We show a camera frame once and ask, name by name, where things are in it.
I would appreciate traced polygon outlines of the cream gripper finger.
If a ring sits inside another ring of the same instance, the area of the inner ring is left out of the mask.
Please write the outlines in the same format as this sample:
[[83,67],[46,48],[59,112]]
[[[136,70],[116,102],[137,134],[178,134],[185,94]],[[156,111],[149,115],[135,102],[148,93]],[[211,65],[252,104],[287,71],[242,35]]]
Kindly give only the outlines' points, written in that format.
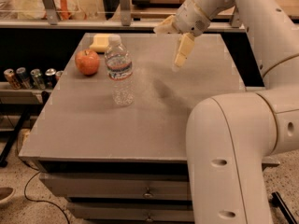
[[191,33],[183,34],[177,42],[172,69],[178,71],[186,62],[194,47],[194,36]]
[[175,24],[175,16],[170,15],[165,20],[160,22],[154,29],[153,32],[155,34],[177,34],[178,29],[176,28]]

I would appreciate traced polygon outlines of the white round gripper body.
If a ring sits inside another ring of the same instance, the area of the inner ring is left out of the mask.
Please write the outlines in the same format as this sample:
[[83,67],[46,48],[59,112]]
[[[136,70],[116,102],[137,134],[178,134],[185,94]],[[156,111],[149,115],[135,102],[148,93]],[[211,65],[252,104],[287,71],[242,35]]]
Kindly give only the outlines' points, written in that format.
[[174,26],[181,34],[190,33],[199,36],[209,25],[210,19],[193,0],[186,0],[179,7],[174,18]]

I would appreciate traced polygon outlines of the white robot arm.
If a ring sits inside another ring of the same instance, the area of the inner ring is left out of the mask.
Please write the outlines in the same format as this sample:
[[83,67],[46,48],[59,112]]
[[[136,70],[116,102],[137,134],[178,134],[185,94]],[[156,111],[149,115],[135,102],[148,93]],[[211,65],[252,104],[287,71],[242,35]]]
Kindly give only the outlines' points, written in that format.
[[261,91],[218,95],[189,116],[186,153],[195,224],[273,224],[262,160],[299,146],[299,30],[275,0],[186,0],[155,33],[181,35],[179,69],[211,20],[235,7]]

